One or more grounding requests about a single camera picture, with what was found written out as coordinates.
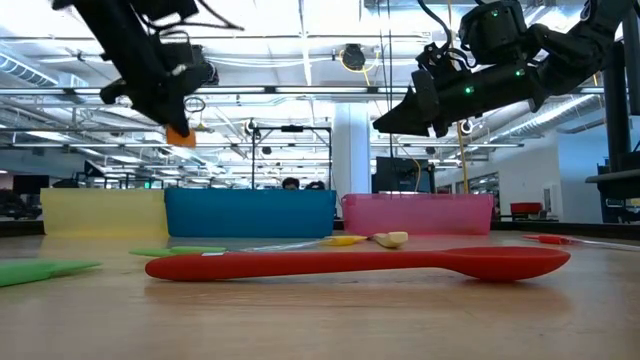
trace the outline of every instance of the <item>plastic bin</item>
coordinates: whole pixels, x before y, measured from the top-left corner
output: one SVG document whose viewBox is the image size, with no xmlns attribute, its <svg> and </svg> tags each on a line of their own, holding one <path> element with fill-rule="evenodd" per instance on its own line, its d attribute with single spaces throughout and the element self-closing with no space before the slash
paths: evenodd
<svg viewBox="0 0 640 360">
<path fill-rule="evenodd" d="M 333 232 L 334 191 L 165 191 L 176 237 L 322 238 Z"/>
<path fill-rule="evenodd" d="M 493 196 L 350 194 L 342 198 L 342 212 L 345 230 L 351 234 L 486 235 Z"/>
<path fill-rule="evenodd" d="M 42 189 L 44 230 L 56 237 L 164 238 L 164 192 L 146 189 Z"/>
</svg>

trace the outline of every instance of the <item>green spatula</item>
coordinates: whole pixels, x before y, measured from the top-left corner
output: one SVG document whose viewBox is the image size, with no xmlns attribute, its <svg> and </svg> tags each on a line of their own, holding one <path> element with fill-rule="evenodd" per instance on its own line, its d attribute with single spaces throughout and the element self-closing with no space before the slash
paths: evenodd
<svg viewBox="0 0 640 360">
<path fill-rule="evenodd" d="M 205 252 L 225 252 L 227 248 L 215 246 L 174 246 L 171 249 L 134 249 L 129 251 L 131 255 L 167 257 L 183 254 L 200 254 Z"/>
<path fill-rule="evenodd" d="M 46 259 L 0 262 L 0 287 L 47 280 L 98 265 L 95 261 Z"/>
</svg>

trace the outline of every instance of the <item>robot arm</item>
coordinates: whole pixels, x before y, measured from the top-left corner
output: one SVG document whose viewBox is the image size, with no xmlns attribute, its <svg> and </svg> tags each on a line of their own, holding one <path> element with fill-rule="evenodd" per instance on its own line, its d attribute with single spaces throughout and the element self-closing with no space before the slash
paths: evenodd
<svg viewBox="0 0 640 360">
<path fill-rule="evenodd" d="M 198 13 L 193 0 L 54 0 L 55 10 L 75 6 L 102 45 L 104 60 L 111 60 L 121 79 L 100 92 L 112 104 L 127 95 L 132 108 L 161 125 L 189 135 L 184 96 L 213 81 L 214 70 L 200 46 L 162 44 L 160 31 L 147 35 L 142 16 L 157 20 L 178 13 L 182 20 Z"/>
<path fill-rule="evenodd" d="M 442 137 L 453 122 L 518 101 L 529 100 L 535 112 L 549 96 L 566 94 L 603 68 L 615 32 L 635 2 L 588 0 L 582 20 L 566 34 L 538 24 L 527 29 L 518 1 L 480 5 L 462 18 L 460 36 L 478 64 L 491 66 L 471 72 L 455 59 L 461 64 L 457 70 L 450 50 L 427 45 L 416 58 L 415 92 L 409 88 L 402 103 L 373 127 L 424 136 L 433 127 Z M 541 49 L 549 55 L 536 63 Z"/>
</svg>

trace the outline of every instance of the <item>red spoon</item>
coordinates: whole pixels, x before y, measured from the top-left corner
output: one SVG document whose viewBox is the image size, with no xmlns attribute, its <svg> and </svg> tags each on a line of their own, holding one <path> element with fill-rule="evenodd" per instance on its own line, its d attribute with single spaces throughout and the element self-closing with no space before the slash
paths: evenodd
<svg viewBox="0 0 640 360">
<path fill-rule="evenodd" d="M 537 247 L 476 247 L 406 252 L 281 252 L 178 255 L 150 261 L 149 276 L 212 281 L 260 276 L 436 267 L 486 281 L 515 281 L 548 274 L 569 253 Z"/>
</svg>

